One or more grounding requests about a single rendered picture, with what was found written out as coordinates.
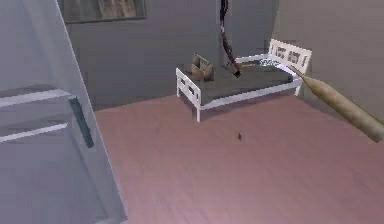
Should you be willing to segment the tan box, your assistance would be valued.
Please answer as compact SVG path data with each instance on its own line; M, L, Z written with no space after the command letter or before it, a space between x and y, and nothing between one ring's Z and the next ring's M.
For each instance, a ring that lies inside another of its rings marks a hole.
M207 82L214 79L213 65L197 53L195 53L192 57L191 72L192 75L198 80Z

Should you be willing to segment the patterned pillow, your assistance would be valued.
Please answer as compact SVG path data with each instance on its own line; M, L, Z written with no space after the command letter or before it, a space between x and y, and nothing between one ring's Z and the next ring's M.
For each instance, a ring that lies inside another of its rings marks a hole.
M259 60L259 65L260 66L264 66L264 67L266 67L266 66L279 67L282 64L280 62L278 62L278 61L274 61L272 59L268 59L267 58L267 59L260 59Z

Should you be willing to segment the brown baseball bat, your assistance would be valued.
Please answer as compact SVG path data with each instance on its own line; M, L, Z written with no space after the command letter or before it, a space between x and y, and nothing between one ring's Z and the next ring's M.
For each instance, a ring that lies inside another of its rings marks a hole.
M384 140L384 123L327 83L308 77L293 65L290 65L289 69L294 71L303 80L318 99L332 108L355 128L363 132L372 141L378 143Z

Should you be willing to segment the grey room door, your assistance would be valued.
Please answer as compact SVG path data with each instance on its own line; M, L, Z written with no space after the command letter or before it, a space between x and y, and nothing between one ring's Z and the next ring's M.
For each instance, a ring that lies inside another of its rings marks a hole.
M94 146L68 98L76 96ZM0 0L0 224L123 224L57 0Z

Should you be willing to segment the white frame bed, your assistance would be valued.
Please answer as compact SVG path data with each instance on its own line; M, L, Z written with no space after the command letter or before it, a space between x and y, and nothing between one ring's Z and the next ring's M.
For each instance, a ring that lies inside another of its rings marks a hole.
M305 73L311 60L312 51L292 44L272 39L266 54L236 58L242 67L241 76L236 78L227 66L214 69L212 81L198 80L191 68L180 64L175 69L176 93L183 93L196 108L196 120L201 120L201 112L239 101L253 99L285 90L294 89L298 95L303 80L290 65ZM260 59L280 62L279 67L260 66Z

